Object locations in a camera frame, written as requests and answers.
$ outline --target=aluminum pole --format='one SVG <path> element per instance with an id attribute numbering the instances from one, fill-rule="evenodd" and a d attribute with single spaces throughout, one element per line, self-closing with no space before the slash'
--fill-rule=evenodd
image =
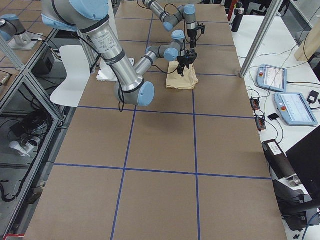
<path id="1" fill-rule="evenodd" d="M 253 44 L 249 50 L 248 55 L 246 56 L 246 59 L 242 65 L 241 71 L 240 71 L 240 78 L 244 78 L 248 72 L 248 70 L 250 69 L 250 66 L 265 38 L 265 36 L 267 35 L 267 32 L 272 24 L 272 22 L 275 19 L 275 16 L 277 15 L 277 12 L 282 4 L 283 0 L 273 0 L 271 2 L 271 5 L 263 19 L 263 22 L 260 26 L 260 29 L 253 41 Z"/>

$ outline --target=white table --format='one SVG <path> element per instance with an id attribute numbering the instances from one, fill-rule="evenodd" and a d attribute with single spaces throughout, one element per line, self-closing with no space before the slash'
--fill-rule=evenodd
<path id="1" fill-rule="evenodd" d="M 263 16 L 244 16 L 240 25 L 238 32 L 233 32 L 233 40 L 237 50 L 237 55 L 239 57 L 240 64 L 242 65 L 245 61 L 246 57 L 251 45 L 257 35 L 257 32 L 261 26 L 263 21 Z M 285 51 L 291 50 L 296 46 L 295 40 L 292 38 L 289 30 L 284 24 L 281 17 L 276 17 L 265 37 L 263 43 L 257 53 L 257 56 L 261 54 L 281 54 Z M 293 67 L 299 64 L 302 64 L 301 61 L 296 61 L 294 54 L 298 50 L 296 46 L 292 52 L 288 51 L 281 55 L 263 55 L 256 57 L 251 64 L 253 68 L 250 68 L 251 75 L 253 80 L 255 81 L 256 76 L 258 74 L 258 68 L 261 64 L 267 64 L 276 67 Z M 245 76 L 245 83 L 250 89 L 250 87 L 260 93 L 260 96 L 266 96 L 267 92 L 261 88 L 257 88 L 254 85 L 254 82 L 250 77 L 250 74 L 247 73 Z M 317 77 L 315 76 L 313 70 L 310 68 L 308 63 L 303 65 L 289 68 L 287 69 L 287 80 L 289 82 L 313 82 L 319 83 Z M 305 98 L 308 97 L 310 91 L 320 92 L 320 86 L 314 84 L 288 84 L 287 92 L 288 93 L 302 93 Z M 270 91 L 271 95 L 268 98 L 260 99 L 260 107 L 265 112 L 265 116 L 276 113 L 276 105 L 274 102 L 274 93 Z M 252 91 L 248 91 L 249 96 L 257 97 L 258 94 Z M 313 108 L 318 107 L 318 103 L 312 105 Z M 314 116 L 320 123 L 320 110 L 313 111 Z M 292 146 L 294 146 L 297 142 L 299 142 L 302 138 L 312 132 L 315 127 L 312 126 L 288 126 L 284 123 L 281 118 L 278 118 L 283 131 L 284 138 L 283 141 L 279 144 L 284 152 L 289 150 Z M 279 141 L 282 137 L 282 131 L 279 124 L 276 121 L 271 122 L 278 130 L 279 137 L 277 141 Z M 260 140 L 261 142 L 274 139 L 277 136 L 275 129 L 266 123 L 267 130 L 261 132 Z M 302 238 L 303 231 L 291 231 L 288 225 L 284 222 L 285 231 L 287 234 L 288 240 L 292 240 L 293 236 L 296 234 L 300 234 L 300 238 Z M 320 239 L 320 226 L 309 227 L 305 240 L 319 240 Z"/>

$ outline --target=white object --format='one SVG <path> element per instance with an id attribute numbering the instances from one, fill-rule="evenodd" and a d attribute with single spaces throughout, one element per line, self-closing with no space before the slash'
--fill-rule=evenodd
<path id="1" fill-rule="evenodd" d="M 134 58 L 129 58 L 129 61 L 132 64 L 132 66 L 135 64 Z M 96 79 L 98 81 L 111 81 L 111 82 L 118 81 L 114 71 L 112 71 L 111 67 L 108 66 L 103 60 L 100 63 L 100 70 L 98 72 L 98 75 L 96 76 Z"/>
<path id="2" fill-rule="evenodd" d="M 66 79 L 51 94 L 51 102 L 68 107 L 78 107 L 90 77 L 90 67 L 82 46 L 67 45 L 60 48 L 66 70 Z"/>
<path id="3" fill-rule="evenodd" d="M 22 146 L 20 146 L 19 142 L 17 142 L 17 141 L 11 141 L 10 144 L 9 144 L 9 147 L 11 149 L 17 150 L 22 157 L 25 157 L 25 156 L 29 156 L 30 157 L 28 152 L 26 150 L 24 150 L 24 148 Z"/>

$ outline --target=label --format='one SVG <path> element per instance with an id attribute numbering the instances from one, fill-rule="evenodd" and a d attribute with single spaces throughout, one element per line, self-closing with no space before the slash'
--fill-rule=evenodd
<path id="1" fill-rule="evenodd" d="M 110 32 L 106 32 L 102 36 L 96 38 L 91 38 L 91 40 L 101 54 L 105 54 L 117 45 Z"/>
<path id="2" fill-rule="evenodd" d="M 275 142 L 269 142 L 268 145 L 274 155 L 282 154 L 280 148 L 278 147 L 278 145 Z"/>

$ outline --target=blue tape line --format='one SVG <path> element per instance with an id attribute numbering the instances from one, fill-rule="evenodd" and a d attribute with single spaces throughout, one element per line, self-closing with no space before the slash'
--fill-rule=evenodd
<path id="1" fill-rule="evenodd" d="M 194 172 L 187 172 L 187 171 L 168 171 L 168 170 L 154 170 L 154 169 L 142 169 L 142 168 L 126 168 L 125 170 L 136 171 L 136 172 L 162 173 L 162 174 L 196 175 Z"/>
<path id="2" fill-rule="evenodd" d="M 145 50 L 147 50 L 147 48 L 149 46 L 149 40 L 150 40 L 150 35 L 151 35 L 151 28 L 152 28 L 153 18 L 154 18 L 154 14 L 152 13 L 152 17 L 151 17 L 151 21 L 150 21 L 150 27 L 149 27 L 149 33 L 148 33 L 148 39 L 146 40 Z"/>
<path id="3" fill-rule="evenodd" d="M 101 109 L 101 110 L 117 110 L 119 111 L 119 108 L 113 108 L 113 107 L 99 107 L 99 106 L 78 106 L 78 108 L 81 109 Z M 123 111 L 126 112 L 134 112 L 134 109 L 123 109 Z"/>
<path id="4" fill-rule="evenodd" d="M 135 125 L 136 110 L 137 110 L 137 106 L 135 106 L 134 112 L 133 112 L 131 130 L 130 130 L 128 145 L 127 145 L 127 148 L 126 148 L 125 160 L 124 160 L 124 165 L 123 165 L 123 171 L 122 171 L 122 177 L 121 177 L 121 183 L 120 183 L 120 188 L 119 188 L 118 199 L 117 199 L 117 202 L 116 202 L 116 208 L 115 208 L 115 213 L 114 213 L 114 219 L 113 219 L 113 225 L 112 225 L 112 232 L 111 232 L 110 240 L 114 239 L 115 228 L 116 228 L 117 217 L 118 217 L 118 211 L 119 211 L 119 205 L 120 205 L 120 199 L 121 199 L 121 193 L 122 193 L 122 188 L 123 188 L 124 180 L 125 180 L 125 173 L 126 173 L 126 166 L 127 166 L 128 155 L 129 155 L 129 150 L 130 150 L 131 138 L 132 138 L 132 133 L 133 133 L 133 130 L 134 130 L 134 125 Z"/>
<path id="5" fill-rule="evenodd" d="M 253 116 L 229 116 L 229 115 L 202 114 L 202 113 L 196 113 L 195 115 L 206 116 L 206 117 L 219 117 L 219 118 L 255 119 Z"/>
<path id="6" fill-rule="evenodd" d="M 140 40 L 119 40 L 120 42 L 132 42 L 132 43 L 147 43 L 147 41 L 140 41 Z M 149 41 L 152 44 L 169 44 L 170 42 L 166 41 Z M 210 44 L 210 43 L 197 43 L 200 46 L 212 46 L 212 47 L 235 47 L 235 45 L 228 45 L 228 44 Z"/>
<path id="7" fill-rule="evenodd" d="M 155 113 L 155 114 L 193 115 L 193 113 L 187 113 L 187 112 L 174 112 L 174 111 L 137 110 L 137 112 L 141 112 L 141 113 Z"/>
<path id="8" fill-rule="evenodd" d="M 39 23 L 38 19 L 39 19 L 40 17 L 41 17 L 41 15 L 35 20 L 34 23 L 31 24 L 31 26 L 28 28 L 28 30 L 30 30 L 30 29 L 35 25 L 35 23 Z"/>
<path id="9" fill-rule="evenodd" d="M 153 71 L 153 70 L 149 70 L 149 71 L 147 71 L 147 73 L 163 74 L 163 72 L 161 72 L 161 71 Z M 197 75 L 237 77 L 237 75 L 235 75 L 235 74 L 216 74 L 216 73 L 197 73 Z"/>
<path id="10" fill-rule="evenodd" d="M 33 1 L 30 1 L 29 5 L 26 6 L 24 9 L 20 9 L 22 10 L 22 12 L 20 12 L 17 16 L 19 17 L 24 11 L 28 11 L 27 8 L 33 3 Z"/>
<path id="11" fill-rule="evenodd" d="M 196 128 L 196 104 L 195 104 L 195 91 L 194 90 L 192 90 L 192 109 L 193 109 L 193 138 L 194 138 L 194 163 L 195 163 L 195 188 L 196 188 L 196 214 L 197 214 L 197 225 L 198 225 L 198 240 L 201 240 L 199 178 L 198 178 L 198 154 L 197 154 L 197 128 Z"/>
<path id="12" fill-rule="evenodd" d="M 146 41 L 137 41 L 137 40 L 119 40 L 119 42 L 146 43 Z"/>
<path id="13" fill-rule="evenodd" d="M 272 180 L 271 177 L 263 177 L 263 176 L 239 176 L 239 175 L 225 175 L 225 174 L 211 174 L 211 173 L 198 173 L 198 175 L 208 176 L 208 177 L 234 178 L 234 179 Z"/>
<path id="14" fill-rule="evenodd" d="M 128 20 L 152 20 L 152 18 L 130 18 L 130 17 L 115 17 L 115 19 L 128 19 Z"/>
<path id="15" fill-rule="evenodd" d="M 143 169 L 143 168 L 123 168 L 116 166 L 101 166 L 101 165 L 85 165 L 85 164 L 71 164 L 71 163 L 54 163 L 55 166 L 65 167 L 78 167 L 78 168 L 92 168 L 92 169 L 111 169 L 111 170 L 126 170 L 134 172 L 150 172 L 150 173 L 164 173 L 164 174 L 181 174 L 181 175 L 198 175 L 208 177 L 220 177 L 220 178 L 234 178 L 234 179 L 258 179 L 258 180 L 272 180 L 270 177 L 262 176 L 241 176 L 241 175 L 226 175 L 226 174 L 214 174 L 214 173 L 195 173 L 187 171 L 169 171 L 169 170 L 156 170 L 156 169 Z"/>
<path id="16" fill-rule="evenodd" d="M 116 110 L 118 108 L 112 107 L 98 107 L 98 106 L 78 106 L 78 108 L 82 109 L 101 109 L 101 110 Z M 124 111 L 133 112 L 135 110 L 132 109 L 124 109 Z M 156 114 L 177 114 L 177 115 L 193 115 L 193 113 L 188 112 L 173 112 L 173 111 L 151 111 L 151 110 L 136 110 L 136 112 L 140 113 L 156 113 Z M 205 116 L 205 117 L 219 117 L 219 118 L 236 118 L 236 119 L 255 119 L 253 116 L 231 116 L 231 115 L 217 115 L 217 114 L 204 114 L 204 113 L 194 113 L 196 116 Z"/>
<path id="17" fill-rule="evenodd" d="M 99 165 L 84 165 L 84 164 L 69 164 L 69 163 L 54 163 L 55 166 L 66 166 L 66 167 L 79 167 L 79 168 L 92 168 L 92 169 L 112 169 L 112 170 L 123 170 L 123 167 L 116 166 L 99 166 Z"/>

